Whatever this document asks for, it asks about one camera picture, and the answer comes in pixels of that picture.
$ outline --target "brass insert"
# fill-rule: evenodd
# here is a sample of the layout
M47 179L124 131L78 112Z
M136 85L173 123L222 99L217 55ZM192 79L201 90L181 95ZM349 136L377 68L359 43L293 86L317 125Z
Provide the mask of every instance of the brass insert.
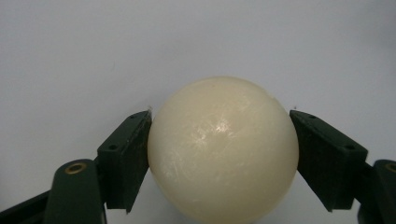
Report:
M64 172L67 173L68 175L75 175L80 173L81 171L85 170L87 168L87 164L84 162L76 162L71 165L69 165Z
M393 173L396 173L396 163L388 163L385 165L385 167L387 167L387 169Z

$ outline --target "white background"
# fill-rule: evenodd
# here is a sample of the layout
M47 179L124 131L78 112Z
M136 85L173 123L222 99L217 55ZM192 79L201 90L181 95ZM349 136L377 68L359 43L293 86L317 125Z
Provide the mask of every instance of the white background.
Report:
M231 75L396 160L393 0L1 1L0 210L50 188L133 113L183 85ZM327 213L296 175L257 223L357 223ZM147 174L132 212L110 224L195 223Z

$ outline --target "ball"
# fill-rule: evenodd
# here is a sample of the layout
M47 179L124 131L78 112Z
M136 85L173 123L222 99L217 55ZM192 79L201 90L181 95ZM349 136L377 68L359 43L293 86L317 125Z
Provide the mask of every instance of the ball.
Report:
M282 105L237 77L210 77L171 96L148 136L164 196L207 224L246 224L270 212L296 173L298 140Z

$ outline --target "screw hole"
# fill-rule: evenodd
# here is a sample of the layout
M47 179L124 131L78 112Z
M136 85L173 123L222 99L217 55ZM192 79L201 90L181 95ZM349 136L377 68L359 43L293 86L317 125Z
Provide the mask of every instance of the screw hole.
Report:
M345 148L348 149L348 150L354 150L355 149L355 147L352 146L352 145L346 145Z
M87 168L87 164L83 162L77 162L74 164L69 165L64 172L67 173L68 175L75 175L80 173L81 171L85 170Z
M108 149L115 150L115 149L117 149L117 147L118 147L117 145L111 145L108 147Z
M388 170L392 171L393 173L396 173L396 163L388 163L386 167Z

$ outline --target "cream-colored sphere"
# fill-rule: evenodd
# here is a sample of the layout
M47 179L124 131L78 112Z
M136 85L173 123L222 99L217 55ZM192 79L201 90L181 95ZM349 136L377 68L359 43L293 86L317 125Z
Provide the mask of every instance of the cream-colored sphere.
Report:
M150 170L165 197L208 224L247 224L270 212L290 187L298 155L282 105L236 77L185 86L148 137Z

